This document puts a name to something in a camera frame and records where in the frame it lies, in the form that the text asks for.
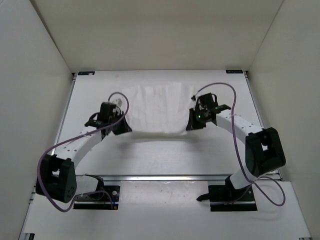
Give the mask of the white pleated skirt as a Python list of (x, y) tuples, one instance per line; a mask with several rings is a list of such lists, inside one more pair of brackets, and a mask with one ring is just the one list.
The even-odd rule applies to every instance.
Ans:
[(125, 120), (135, 135), (181, 136), (186, 133), (195, 87), (182, 82), (138, 84), (121, 92), (128, 98)]

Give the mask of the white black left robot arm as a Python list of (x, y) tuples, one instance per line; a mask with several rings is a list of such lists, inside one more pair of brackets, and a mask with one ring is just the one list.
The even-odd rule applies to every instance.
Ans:
[(88, 152), (113, 133), (119, 136), (131, 133), (127, 115), (130, 108), (121, 110), (120, 103), (103, 102), (100, 111), (94, 113), (84, 125), (78, 136), (67, 139), (54, 146), (55, 153), (45, 151), (37, 165), (35, 192), (46, 197), (60, 212), (67, 212), (57, 202), (71, 205), (79, 196), (88, 196), (95, 201), (112, 196), (105, 190), (101, 177), (92, 174), (76, 175), (76, 168)]

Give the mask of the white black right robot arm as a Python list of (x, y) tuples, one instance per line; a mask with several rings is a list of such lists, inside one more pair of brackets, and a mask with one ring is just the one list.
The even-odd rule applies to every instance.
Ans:
[(195, 106), (189, 110), (187, 131), (201, 130), (207, 123), (213, 123), (231, 133), (234, 144), (241, 141), (245, 146), (245, 160), (239, 163), (239, 171), (228, 176), (216, 192), (199, 196), (196, 199), (198, 202), (216, 197), (217, 202), (222, 204), (234, 203), (259, 178), (286, 164), (279, 133), (275, 128), (263, 128), (233, 114), (231, 107), (218, 104), (217, 96), (213, 93), (199, 97), (194, 95), (191, 100)]

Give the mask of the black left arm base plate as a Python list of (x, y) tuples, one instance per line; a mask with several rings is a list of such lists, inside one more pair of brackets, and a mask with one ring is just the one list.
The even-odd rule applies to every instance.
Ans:
[(97, 186), (97, 191), (104, 190), (110, 195), (103, 192), (83, 195), (76, 198), (73, 209), (74, 210), (111, 210), (119, 209), (119, 200), (121, 193), (121, 186), (119, 182), (101, 182)]

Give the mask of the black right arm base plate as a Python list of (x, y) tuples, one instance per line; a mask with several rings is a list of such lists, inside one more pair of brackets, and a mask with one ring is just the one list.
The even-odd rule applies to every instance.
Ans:
[(208, 186), (211, 212), (255, 212), (258, 210), (252, 187), (235, 192), (227, 191), (225, 185)]

